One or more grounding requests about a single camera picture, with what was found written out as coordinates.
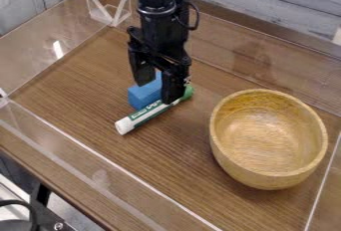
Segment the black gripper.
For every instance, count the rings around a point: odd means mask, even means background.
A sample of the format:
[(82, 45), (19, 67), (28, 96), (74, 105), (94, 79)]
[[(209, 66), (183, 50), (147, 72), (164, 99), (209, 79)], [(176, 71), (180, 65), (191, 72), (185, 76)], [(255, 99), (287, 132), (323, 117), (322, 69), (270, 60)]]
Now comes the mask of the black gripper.
[(155, 69), (161, 70), (161, 101), (168, 105), (183, 96), (187, 85), (191, 59), (184, 43), (192, 30), (188, 6), (140, 6), (137, 13), (140, 26), (126, 29), (133, 79), (141, 87), (156, 78)]

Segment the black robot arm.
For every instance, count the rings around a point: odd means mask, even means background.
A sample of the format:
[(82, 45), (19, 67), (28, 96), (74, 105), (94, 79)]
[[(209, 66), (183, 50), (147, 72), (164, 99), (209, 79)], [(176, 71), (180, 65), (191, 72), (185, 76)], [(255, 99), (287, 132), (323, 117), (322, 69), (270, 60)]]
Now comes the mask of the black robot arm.
[(184, 93), (189, 56), (184, 50), (188, 31), (187, 0), (137, 0), (140, 26), (129, 26), (128, 56), (139, 87), (161, 72), (161, 101), (165, 105)]

